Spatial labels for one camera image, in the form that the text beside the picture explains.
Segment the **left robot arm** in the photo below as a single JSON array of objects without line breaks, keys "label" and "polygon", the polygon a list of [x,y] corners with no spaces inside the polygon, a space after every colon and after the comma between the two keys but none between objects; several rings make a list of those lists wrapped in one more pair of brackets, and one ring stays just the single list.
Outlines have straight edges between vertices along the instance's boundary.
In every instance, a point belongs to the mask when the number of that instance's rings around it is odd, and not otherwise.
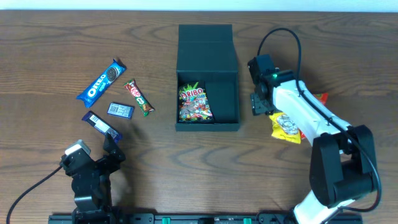
[{"label": "left robot arm", "polygon": [[122,210],[113,206],[109,178],[120,169],[126,156],[110,134],[104,138],[103,149],[107,154],[95,161],[90,157],[90,148],[80,139],[61,157],[60,166],[72,178],[75,194],[73,223],[128,222]]}]

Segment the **red KitKat bar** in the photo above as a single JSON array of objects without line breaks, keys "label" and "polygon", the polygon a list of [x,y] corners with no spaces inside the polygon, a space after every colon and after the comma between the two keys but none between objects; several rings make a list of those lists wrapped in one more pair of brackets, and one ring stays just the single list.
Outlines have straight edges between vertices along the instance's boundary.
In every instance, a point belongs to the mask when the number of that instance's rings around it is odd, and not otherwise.
[{"label": "red KitKat bar", "polygon": [[129,80],[124,84],[124,88],[127,89],[130,94],[134,97],[140,109],[142,110],[144,116],[148,116],[151,111],[154,111],[154,108],[147,101],[145,96],[142,94],[141,90],[137,86],[137,83],[134,79]]}]

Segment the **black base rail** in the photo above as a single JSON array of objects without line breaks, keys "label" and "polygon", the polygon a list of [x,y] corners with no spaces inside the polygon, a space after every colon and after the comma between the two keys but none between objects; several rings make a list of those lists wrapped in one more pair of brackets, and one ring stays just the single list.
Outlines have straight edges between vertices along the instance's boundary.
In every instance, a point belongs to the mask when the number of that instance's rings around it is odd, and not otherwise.
[{"label": "black base rail", "polygon": [[[73,221],[71,215],[51,215],[48,224],[72,223],[127,223],[127,224],[283,224],[290,222],[283,213],[260,213],[258,215],[154,215],[151,213],[133,213],[125,218],[107,218],[104,221]],[[328,223],[362,224],[361,215],[341,214]]]}]

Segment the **yellow Hacks candy bag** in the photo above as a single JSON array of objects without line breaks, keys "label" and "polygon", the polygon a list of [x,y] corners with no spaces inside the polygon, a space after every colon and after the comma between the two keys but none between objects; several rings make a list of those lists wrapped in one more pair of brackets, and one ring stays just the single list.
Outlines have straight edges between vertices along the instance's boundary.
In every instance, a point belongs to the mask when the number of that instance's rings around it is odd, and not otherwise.
[{"label": "yellow Hacks candy bag", "polygon": [[276,139],[300,144],[301,133],[298,126],[283,112],[269,115],[272,121],[271,136]]}]

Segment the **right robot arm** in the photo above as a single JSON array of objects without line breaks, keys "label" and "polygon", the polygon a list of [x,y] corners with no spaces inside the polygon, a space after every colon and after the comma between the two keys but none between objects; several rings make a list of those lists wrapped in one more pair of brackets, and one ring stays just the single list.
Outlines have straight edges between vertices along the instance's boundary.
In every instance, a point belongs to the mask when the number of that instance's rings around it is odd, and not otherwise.
[{"label": "right robot arm", "polygon": [[330,223],[343,210],[370,212],[381,200],[374,138],[365,125],[353,127],[322,105],[291,70],[250,72],[268,112],[285,113],[312,146],[311,191],[285,223]]}]

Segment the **long dark blue chocolate bar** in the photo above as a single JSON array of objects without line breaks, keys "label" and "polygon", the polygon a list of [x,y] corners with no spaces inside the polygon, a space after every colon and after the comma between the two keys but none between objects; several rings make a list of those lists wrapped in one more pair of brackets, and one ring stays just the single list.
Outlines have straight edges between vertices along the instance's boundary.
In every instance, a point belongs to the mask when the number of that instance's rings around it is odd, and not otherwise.
[{"label": "long dark blue chocolate bar", "polygon": [[114,139],[115,143],[118,143],[123,138],[121,132],[119,132],[116,128],[112,127],[103,118],[101,118],[92,111],[87,112],[82,117],[81,120],[90,124],[92,127],[94,127],[97,131],[99,131],[103,135],[110,134]]}]

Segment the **dark green box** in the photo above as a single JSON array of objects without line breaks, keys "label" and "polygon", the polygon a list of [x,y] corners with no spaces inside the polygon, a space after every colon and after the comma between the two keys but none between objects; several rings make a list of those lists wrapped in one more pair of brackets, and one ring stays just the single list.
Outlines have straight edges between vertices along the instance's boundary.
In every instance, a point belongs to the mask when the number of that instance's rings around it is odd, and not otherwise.
[{"label": "dark green box", "polygon": [[214,120],[183,123],[176,131],[238,131],[240,128],[238,60],[232,25],[178,26],[177,88],[196,82],[204,86]]}]

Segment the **black Haribo gummy bag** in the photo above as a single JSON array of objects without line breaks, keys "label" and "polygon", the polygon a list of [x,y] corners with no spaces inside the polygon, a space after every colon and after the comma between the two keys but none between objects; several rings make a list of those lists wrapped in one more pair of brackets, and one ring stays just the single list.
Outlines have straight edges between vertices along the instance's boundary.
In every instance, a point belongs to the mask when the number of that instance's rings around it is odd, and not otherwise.
[{"label": "black Haribo gummy bag", "polygon": [[178,121],[179,123],[214,121],[204,81],[184,83],[178,88]]}]

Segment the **small blue candy bar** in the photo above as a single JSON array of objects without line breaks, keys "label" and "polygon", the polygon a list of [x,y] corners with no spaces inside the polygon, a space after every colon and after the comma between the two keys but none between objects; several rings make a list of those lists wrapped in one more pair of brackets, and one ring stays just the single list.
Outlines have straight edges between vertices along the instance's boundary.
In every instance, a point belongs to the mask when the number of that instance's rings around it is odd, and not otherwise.
[{"label": "small blue candy bar", "polygon": [[118,118],[131,119],[134,107],[120,103],[110,103],[107,114]]}]

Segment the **red Hacks candy bag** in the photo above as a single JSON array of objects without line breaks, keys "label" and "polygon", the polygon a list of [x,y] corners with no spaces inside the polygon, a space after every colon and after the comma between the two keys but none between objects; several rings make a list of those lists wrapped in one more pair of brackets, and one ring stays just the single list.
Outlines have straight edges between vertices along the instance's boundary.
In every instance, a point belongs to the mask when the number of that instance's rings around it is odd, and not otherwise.
[{"label": "red Hacks candy bag", "polygon": [[[328,93],[316,93],[313,95],[322,105],[326,105],[326,102],[328,99]],[[306,136],[304,135],[304,133],[302,131],[300,131],[300,137],[301,137],[301,140],[306,139]]]}]

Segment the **blue Oreo cookie pack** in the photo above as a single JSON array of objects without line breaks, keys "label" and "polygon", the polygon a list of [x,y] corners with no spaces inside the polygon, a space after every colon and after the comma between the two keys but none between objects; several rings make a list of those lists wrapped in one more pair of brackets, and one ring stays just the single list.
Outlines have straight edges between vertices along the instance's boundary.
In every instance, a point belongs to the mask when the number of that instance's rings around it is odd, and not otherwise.
[{"label": "blue Oreo cookie pack", "polygon": [[86,108],[90,108],[103,93],[126,71],[127,67],[114,59],[112,64],[104,70],[76,99],[81,100]]}]

